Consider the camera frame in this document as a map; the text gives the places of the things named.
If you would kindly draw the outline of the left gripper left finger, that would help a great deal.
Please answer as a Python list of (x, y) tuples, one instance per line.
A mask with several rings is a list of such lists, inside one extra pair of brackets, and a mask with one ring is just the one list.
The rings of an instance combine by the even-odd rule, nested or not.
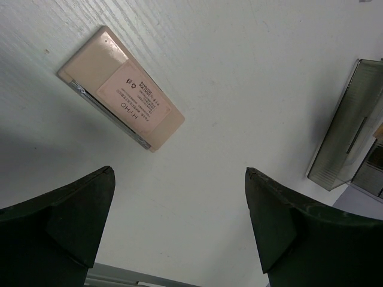
[(114, 190), (114, 170), (104, 166), (1, 209), (1, 286), (83, 286)]

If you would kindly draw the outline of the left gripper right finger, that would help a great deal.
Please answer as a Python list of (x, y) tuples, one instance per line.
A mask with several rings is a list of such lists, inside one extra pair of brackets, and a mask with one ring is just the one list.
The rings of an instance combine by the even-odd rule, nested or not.
[(245, 195), (271, 286), (382, 285), (382, 221), (323, 204), (252, 167)]

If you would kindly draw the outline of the clear acrylic organizer with drawers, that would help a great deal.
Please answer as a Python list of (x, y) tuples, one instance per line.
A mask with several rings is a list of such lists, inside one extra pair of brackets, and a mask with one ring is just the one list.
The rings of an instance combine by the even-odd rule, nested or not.
[(358, 59), (306, 177), (327, 191), (349, 183), (382, 120), (382, 60)]

